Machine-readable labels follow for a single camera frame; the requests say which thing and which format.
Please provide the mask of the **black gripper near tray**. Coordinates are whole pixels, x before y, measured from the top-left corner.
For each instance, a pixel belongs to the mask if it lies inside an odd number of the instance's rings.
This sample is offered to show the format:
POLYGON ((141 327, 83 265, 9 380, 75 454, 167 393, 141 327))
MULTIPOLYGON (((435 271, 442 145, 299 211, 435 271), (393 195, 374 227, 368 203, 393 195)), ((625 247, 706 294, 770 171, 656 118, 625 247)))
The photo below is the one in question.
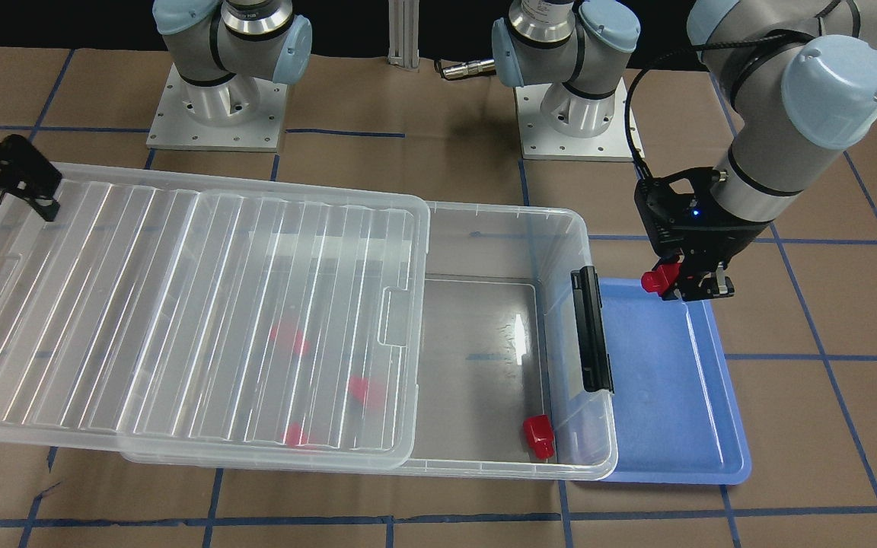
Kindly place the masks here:
POLYGON ((634 202, 665 279, 663 301, 713 301, 735 295, 726 268, 768 222, 745 221, 710 193, 720 180, 713 167, 692 167, 671 176, 640 177, 634 202), (693 276, 703 277, 697 284, 693 276))

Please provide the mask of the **silver robot arm near tray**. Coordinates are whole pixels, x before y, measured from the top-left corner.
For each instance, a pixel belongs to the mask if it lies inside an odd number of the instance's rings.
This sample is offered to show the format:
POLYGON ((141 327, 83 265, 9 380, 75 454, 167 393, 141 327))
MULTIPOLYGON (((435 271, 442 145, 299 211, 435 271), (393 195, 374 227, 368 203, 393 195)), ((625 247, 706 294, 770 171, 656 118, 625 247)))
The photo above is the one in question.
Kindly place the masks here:
MULTIPOLYGON (((641 284, 665 301, 734 295, 733 257, 877 120, 877 1, 696 1, 686 32, 680 53, 699 56, 742 129, 716 166, 657 177, 623 122, 658 256, 641 284)), ((492 60, 507 87, 547 86, 547 127, 594 139, 640 36, 618 1, 515 1, 492 24, 492 60)))

